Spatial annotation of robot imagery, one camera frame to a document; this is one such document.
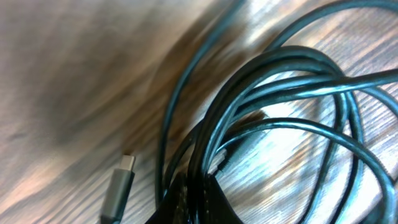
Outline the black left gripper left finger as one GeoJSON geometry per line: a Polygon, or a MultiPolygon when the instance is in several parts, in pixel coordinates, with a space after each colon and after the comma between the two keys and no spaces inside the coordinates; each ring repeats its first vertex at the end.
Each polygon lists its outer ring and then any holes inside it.
{"type": "Polygon", "coordinates": [[[188,223],[186,176],[178,173],[164,200],[146,224],[188,223]]]}

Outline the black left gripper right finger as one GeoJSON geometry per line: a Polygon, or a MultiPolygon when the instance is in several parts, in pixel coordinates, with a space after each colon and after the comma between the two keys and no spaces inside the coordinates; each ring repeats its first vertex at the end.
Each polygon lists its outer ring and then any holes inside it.
{"type": "Polygon", "coordinates": [[[208,224],[243,224],[228,202],[219,183],[209,175],[204,185],[205,223],[208,224]]]}

